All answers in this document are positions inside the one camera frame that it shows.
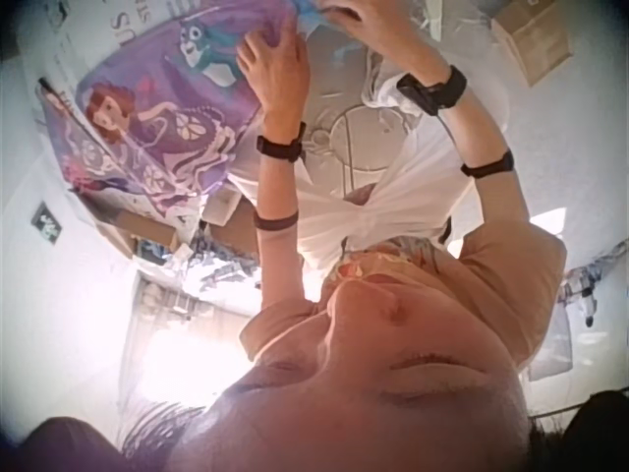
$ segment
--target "nose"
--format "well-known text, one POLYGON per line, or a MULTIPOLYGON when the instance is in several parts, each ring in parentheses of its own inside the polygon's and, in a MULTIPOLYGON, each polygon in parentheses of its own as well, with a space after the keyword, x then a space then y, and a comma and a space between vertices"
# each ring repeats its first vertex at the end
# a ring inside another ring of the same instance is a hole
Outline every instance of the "nose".
POLYGON ((403 323, 397 297, 381 286, 362 280, 343 282, 328 303, 335 327, 403 323))

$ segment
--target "cardboard box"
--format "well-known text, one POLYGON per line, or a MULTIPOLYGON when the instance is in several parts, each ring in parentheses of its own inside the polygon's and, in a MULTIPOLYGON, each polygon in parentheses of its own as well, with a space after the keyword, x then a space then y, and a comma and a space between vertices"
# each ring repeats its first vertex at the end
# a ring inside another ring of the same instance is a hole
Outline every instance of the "cardboard box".
POLYGON ((530 87, 572 56, 555 0, 513 0, 492 20, 492 28, 530 87))
POLYGON ((130 259, 136 253, 137 240, 152 241, 172 253, 179 249, 175 228, 125 209, 99 206, 85 196, 77 197, 93 217, 98 232, 125 257, 130 259))

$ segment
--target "hand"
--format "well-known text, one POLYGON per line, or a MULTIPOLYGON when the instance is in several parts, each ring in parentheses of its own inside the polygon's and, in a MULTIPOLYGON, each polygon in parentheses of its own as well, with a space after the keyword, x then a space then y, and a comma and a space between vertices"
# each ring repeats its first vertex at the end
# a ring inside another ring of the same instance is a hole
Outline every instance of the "hand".
POLYGON ((409 13, 399 0, 318 0, 318 4, 332 23, 385 57, 397 58, 418 42, 409 13))
POLYGON ((297 18, 286 20, 277 47, 268 45, 260 31, 247 34, 238 48, 238 65, 262 105, 265 136, 290 144, 299 135, 311 83, 308 49, 297 34, 297 18))
POLYGON ((424 43, 401 0, 317 0, 326 17, 413 74, 425 86, 443 83, 450 67, 424 43))

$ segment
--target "finger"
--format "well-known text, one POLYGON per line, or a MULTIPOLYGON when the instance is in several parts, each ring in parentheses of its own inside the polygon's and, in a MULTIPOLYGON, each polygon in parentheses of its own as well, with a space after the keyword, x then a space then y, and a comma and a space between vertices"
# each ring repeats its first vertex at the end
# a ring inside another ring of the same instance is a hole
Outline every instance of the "finger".
POLYGON ((246 41, 242 42, 238 46, 238 58, 248 66, 253 65, 256 62, 256 56, 246 41))
POLYGON ((282 24, 282 34, 279 45, 284 49, 289 49, 297 41, 297 15, 289 15, 282 24))
POLYGON ((266 43, 264 37, 262 37, 262 31, 260 30, 249 32, 245 36, 245 42, 252 50, 254 56, 257 59, 264 56, 268 52, 269 46, 266 43))
POLYGON ((308 46, 306 45, 306 39, 301 35, 297 36, 297 59, 300 62, 308 62, 308 46))
POLYGON ((240 67, 242 73, 247 75, 250 71, 249 64, 247 64, 247 62, 245 62, 240 56, 236 58, 236 62, 238 63, 238 67, 240 67))

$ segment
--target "brown object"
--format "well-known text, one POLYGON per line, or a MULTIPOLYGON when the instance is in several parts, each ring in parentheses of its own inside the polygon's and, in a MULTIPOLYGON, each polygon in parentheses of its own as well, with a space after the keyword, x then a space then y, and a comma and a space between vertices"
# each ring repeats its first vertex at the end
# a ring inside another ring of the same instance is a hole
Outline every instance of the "brown object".
POLYGON ((247 199, 242 199, 225 226, 210 225, 212 238, 243 254, 257 255, 255 211, 247 199))
POLYGON ((168 248, 172 253, 180 246, 172 226, 131 213, 125 209, 100 206, 86 196, 77 195, 96 223, 98 232, 125 257, 136 253, 137 240, 148 240, 168 248))
POLYGON ((492 20, 492 28, 530 87, 572 56, 555 0, 513 0, 492 20))

